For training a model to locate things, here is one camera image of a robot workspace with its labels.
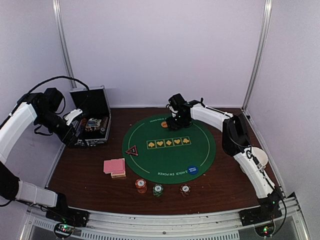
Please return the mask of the orange dealer button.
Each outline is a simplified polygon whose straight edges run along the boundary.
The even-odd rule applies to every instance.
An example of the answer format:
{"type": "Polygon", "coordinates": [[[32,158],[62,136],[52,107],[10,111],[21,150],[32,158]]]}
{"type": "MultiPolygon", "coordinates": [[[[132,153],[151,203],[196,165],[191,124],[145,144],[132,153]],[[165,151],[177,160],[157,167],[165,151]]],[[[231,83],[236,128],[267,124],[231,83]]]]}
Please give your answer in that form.
{"type": "Polygon", "coordinates": [[[161,123],[161,126],[162,126],[163,128],[168,128],[168,124],[167,124],[166,121],[163,121],[163,122],[161,123]]]}

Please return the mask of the blue small blind button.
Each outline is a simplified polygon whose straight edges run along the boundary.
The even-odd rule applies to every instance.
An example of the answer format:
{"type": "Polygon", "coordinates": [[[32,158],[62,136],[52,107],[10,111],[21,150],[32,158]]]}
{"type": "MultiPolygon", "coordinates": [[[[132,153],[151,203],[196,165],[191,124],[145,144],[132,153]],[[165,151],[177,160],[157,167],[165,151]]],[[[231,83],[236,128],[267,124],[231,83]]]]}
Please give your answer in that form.
{"type": "Polygon", "coordinates": [[[190,175],[196,175],[198,172],[199,172],[199,168],[195,165],[190,165],[188,168],[187,168],[187,172],[190,174],[190,175]]]}

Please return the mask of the brown poker chip stack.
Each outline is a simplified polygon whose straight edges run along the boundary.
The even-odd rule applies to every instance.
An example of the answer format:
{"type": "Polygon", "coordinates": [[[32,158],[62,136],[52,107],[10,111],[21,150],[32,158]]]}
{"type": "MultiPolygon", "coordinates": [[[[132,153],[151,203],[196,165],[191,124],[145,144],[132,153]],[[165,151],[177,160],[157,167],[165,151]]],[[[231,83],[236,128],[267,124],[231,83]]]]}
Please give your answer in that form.
{"type": "Polygon", "coordinates": [[[188,184],[183,184],[179,188],[180,194],[184,197],[188,196],[191,192],[191,187],[188,184]]]}

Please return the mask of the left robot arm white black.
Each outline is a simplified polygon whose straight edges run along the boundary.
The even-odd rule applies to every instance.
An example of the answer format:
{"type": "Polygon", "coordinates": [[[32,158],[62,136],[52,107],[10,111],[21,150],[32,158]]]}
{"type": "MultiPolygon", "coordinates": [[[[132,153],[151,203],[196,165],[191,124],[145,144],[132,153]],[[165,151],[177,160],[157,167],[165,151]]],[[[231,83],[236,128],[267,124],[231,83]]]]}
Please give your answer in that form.
{"type": "Polygon", "coordinates": [[[85,113],[76,108],[60,117],[57,110],[63,99],[64,96],[56,88],[48,88],[43,93],[30,91],[18,100],[0,125],[0,195],[9,203],[18,201],[45,208],[48,219],[73,227],[85,227],[89,213],[70,208],[65,194],[23,181],[6,167],[14,145],[30,124],[46,127],[49,136],[56,134],[68,147],[78,142],[79,133],[72,123],[85,113]]]}

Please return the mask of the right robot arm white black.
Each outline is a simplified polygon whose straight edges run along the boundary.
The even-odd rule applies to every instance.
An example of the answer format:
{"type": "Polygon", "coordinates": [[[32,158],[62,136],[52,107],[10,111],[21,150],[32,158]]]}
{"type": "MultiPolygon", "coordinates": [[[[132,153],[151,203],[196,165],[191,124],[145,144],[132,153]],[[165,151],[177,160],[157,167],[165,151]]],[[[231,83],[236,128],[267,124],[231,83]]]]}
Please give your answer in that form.
{"type": "Polygon", "coordinates": [[[240,211],[244,226],[272,221],[286,215],[281,189],[269,178],[252,146],[245,119],[241,115],[211,108],[202,100],[186,101],[181,94],[168,100],[171,116],[166,123],[171,130],[187,128],[194,120],[206,123],[222,132],[223,151],[233,157],[244,170],[255,190],[258,207],[240,211]]]}

